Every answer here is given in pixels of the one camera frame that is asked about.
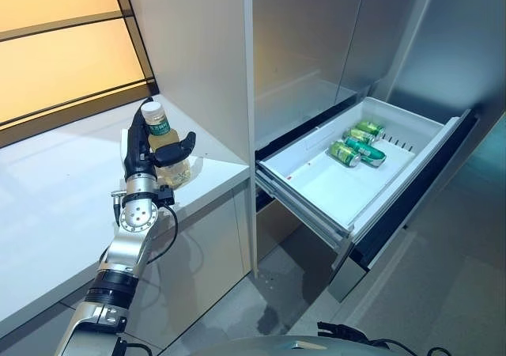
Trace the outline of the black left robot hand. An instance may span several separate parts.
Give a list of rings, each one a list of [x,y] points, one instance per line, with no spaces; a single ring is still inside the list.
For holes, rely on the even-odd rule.
[[[145,99],[134,114],[130,127],[122,134],[124,179],[133,175],[157,176],[156,168],[171,168],[184,162],[193,152],[196,133],[189,131],[180,141],[165,140],[172,127],[162,104]]]

